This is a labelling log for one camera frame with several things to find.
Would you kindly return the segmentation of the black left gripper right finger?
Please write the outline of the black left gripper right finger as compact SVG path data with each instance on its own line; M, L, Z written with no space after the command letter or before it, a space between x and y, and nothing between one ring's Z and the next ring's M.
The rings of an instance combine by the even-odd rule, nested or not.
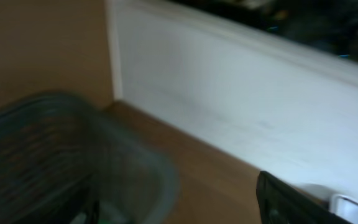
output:
M262 224L351 224L266 171L257 178Z

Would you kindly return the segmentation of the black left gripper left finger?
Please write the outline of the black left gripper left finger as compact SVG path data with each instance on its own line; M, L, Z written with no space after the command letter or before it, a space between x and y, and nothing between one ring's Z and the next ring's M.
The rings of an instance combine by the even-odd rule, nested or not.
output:
M94 176L89 175L80 182L73 198L74 213L70 224L98 224L99 198Z

